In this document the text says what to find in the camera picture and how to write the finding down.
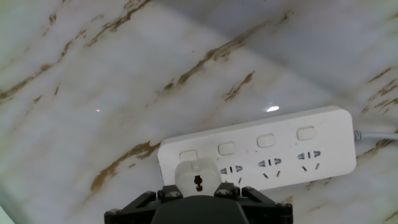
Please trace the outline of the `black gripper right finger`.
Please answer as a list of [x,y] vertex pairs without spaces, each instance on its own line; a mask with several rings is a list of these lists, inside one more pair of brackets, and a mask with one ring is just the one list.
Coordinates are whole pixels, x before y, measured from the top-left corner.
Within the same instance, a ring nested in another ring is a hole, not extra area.
[[293,224],[293,205],[278,203],[253,187],[239,188],[232,183],[221,183],[215,197],[232,202],[237,211],[233,215],[245,223]]

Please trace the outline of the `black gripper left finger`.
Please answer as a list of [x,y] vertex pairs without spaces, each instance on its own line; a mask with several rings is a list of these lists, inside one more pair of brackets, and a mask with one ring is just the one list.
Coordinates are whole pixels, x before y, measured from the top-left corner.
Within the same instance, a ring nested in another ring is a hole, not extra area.
[[150,224],[157,209],[164,203],[183,198],[176,185],[163,186],[157,192],[146,191],[124,208],[104,213],[104,224]]

